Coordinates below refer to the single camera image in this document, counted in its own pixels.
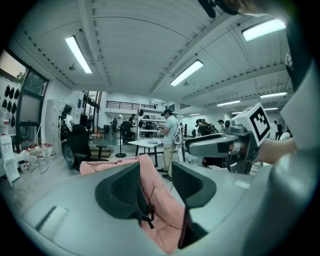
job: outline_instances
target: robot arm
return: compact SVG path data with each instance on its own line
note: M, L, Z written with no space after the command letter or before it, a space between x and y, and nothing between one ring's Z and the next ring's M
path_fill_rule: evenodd
M188 139L185 146L193 156L226 157L230 172L247 174L258 155L259 146L269 133L267 114L258 103L226 121L223 133Z

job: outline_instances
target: pink fabric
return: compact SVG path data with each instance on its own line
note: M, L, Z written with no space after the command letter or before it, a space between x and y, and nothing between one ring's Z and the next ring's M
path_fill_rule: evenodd
M120 159L116 162L82 162L80 174L88 175L136 162L140 163L140 180L145 197L155 209L154 220L152 221L154 228L150 229L146 221L142 221L141 227L163 251L171 254L178 246L185 208L170 194L152 159L147 154Z

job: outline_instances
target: white box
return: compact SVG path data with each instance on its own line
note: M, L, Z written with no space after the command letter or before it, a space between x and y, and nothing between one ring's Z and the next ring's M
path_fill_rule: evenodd
M232 120L235 125L242 125L253 133L258 147L270 133L270 122L261 103L248 107Z

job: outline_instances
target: gray floor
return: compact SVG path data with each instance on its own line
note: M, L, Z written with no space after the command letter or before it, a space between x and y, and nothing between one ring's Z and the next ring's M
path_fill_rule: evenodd
M94 147L98 144L104 144L108 147L112 147L113 152L108 158L110 162L117 161L119 158L115 157L116 153L119 153L120 141L118 139L108 137L106 139L94 139L90 141L90 145ZM132 158L136 154L136 146L130 145L126 141L123 143L122 152L126 154L125 158ZM150 156L152 161L155 162L155 156ZM163 154L158 153L158 168L163 167ZM30 171L26 173L20 173L20 178L13 182L13 188L10 187L7 180L0 183L0 192L4 195L12 212L16 215L23 215L24 212L30 208L35 202L43 198L47 193L54 190L59 184L68 181L74 177L79 176L79 172L76 170L69 170L65 159L61 156L54 162L49 163L49 169L43 174L40 174L39 168L36 168L32 173ZM167 179L163 179L166 186L171 189L171 194L183 204L176 189L173 187L172 182Z

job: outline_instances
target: window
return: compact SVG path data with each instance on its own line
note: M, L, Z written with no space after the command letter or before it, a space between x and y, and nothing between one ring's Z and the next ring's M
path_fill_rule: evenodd
M37 126L20 126L19 127L19 144L22 150L26 150L30 143L37 136Z
M13 58L6 50L0 55L0 75L22 85L27 68Z
M21 101L20 121L37 123L41 100L24 94Z
M15 136L12 141L20 143L22 149L26 149L36 138L40 127L48 79L23 63L10 50L4 50L0 55L0 76L15 83L10 85L11 88L19 87L19 97L15 101Z
M24 89L39 96L44 95L47 81L29 70L24 81Z

